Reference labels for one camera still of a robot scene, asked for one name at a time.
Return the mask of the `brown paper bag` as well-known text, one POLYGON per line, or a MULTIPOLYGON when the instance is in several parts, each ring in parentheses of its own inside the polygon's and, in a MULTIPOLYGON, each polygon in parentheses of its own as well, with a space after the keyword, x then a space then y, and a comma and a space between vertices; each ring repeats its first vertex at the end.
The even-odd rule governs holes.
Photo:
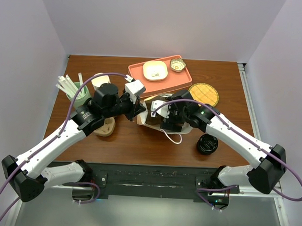
POLYGON ((154 116, 152 115, 152 110, 168 102, 172 95, 172 93, 165 93, 144 99, 142 105, 146 111, 137 115, 137 125, 162 132, 172 143, 179 145, 182 143, 182 135, 189 134, 192 127, 188 123, 174 123, 173 118, 169 117, 168 105, 164 110, 161 109, 154 116))

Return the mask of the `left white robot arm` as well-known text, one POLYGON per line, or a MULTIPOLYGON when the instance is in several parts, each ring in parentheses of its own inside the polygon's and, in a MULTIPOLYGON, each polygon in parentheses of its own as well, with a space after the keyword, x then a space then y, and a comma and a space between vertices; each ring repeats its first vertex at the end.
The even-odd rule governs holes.
POLYGON ((24 203, 32 201, 43 190, 61 184, 90 185, 93 172, 83 160, 54 168, 49 164, 70 146, 101 128, 107 118, 124 115, 131 121, 144 112, 146 109, 139 101, 145 90, 137 80, 127 83, 119 96, 115 85, 105 83, 45 140, 23 155, 5 157, 2 160, 4 175, 19 199, 24 203))

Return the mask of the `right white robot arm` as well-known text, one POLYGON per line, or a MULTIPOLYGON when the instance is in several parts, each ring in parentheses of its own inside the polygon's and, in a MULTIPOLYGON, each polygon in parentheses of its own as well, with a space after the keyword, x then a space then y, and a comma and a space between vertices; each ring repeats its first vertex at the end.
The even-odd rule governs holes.
POLYGON ((183 124, 199 129, 224 142, 240 154, 248 165, 221 166, 207 181, 206 188, 223 192, 231 186, 251 186, 262 194, 270 194, 287 171, 286 152, 281 145, 271 146, 255 139, 230 122, 219 110, 194 100, 186 91, 179 91, 152 114, 165 119, 173 115, 183 124))

